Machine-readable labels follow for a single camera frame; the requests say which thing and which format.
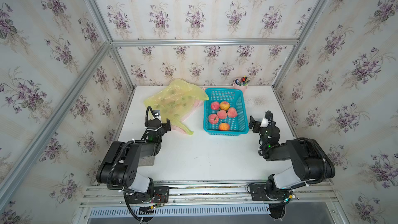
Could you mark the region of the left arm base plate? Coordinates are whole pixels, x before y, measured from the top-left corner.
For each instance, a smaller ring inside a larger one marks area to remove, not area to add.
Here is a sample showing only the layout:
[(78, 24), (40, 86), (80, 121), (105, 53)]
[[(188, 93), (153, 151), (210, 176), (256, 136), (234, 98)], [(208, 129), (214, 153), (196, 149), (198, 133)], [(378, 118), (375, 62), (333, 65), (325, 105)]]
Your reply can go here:
[(160, 186), (149, 188), (146, 193), (126, 194), (130, 204), (164, 205), (169, 201), (170, 187)]

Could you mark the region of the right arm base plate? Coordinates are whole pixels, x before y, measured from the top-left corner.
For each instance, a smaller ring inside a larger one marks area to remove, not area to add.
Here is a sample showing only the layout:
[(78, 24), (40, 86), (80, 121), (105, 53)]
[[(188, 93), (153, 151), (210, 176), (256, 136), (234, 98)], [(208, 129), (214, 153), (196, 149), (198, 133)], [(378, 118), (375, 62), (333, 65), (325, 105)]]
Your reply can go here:
[(250, 183), (246, 187), (253, 201), (274, 201), (288, 203), (295, 198), (292, 190), (278, 189), (273, 186)]

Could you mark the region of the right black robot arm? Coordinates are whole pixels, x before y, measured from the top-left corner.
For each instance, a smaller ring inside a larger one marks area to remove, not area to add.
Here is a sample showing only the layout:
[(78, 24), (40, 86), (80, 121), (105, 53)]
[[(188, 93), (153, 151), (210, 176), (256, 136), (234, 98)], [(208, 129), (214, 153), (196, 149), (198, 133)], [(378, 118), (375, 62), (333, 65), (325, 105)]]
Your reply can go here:
[(270, 175), (265, 185), (249, 185), (254, 201), (289, 202), (295, 189), (318, 184), (335, 176), (333, 162), (316, 140), (296, 138), (279, 142), (280, 129), (271, 111), (265, 112), (261, 121), (250, 116), (248, 127), (253, 133), (259, 134), (260, 157), (268, 162), (291, 162), (286, 170)]

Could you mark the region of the yellow-green plastic bag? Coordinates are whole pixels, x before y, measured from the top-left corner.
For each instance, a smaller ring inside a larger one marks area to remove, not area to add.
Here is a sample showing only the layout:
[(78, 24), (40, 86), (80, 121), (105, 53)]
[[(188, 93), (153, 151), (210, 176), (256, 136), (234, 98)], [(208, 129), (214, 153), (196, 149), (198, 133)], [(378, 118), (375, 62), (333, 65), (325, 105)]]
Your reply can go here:
[(171, 125), (179, 126), (186, 131), (191, 130), (181, 122), (182, 117), (191, 111), (195, 100), (208, 101), (209, 96), (203, 88), (182, 79), (172, 81), (162, 91), (146, 98), (144, 105), (152, 110), (160, 110), (161, 121), (170, 120)]

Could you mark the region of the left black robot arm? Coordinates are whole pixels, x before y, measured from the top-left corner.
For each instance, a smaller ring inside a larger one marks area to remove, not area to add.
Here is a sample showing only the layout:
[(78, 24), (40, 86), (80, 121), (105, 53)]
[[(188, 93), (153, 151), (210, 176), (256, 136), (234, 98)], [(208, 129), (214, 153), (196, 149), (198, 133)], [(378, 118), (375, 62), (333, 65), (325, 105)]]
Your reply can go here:
[(170, 120), (163, 123), (155, 118), (146, 121), (140, 140), (113, 142), (97, 170), (96, 181), (105, 184), (109, 190), (152, 194), (153, 180), (138, 173), (139, 161), (158, 155), (162, 138), (170, 131)]

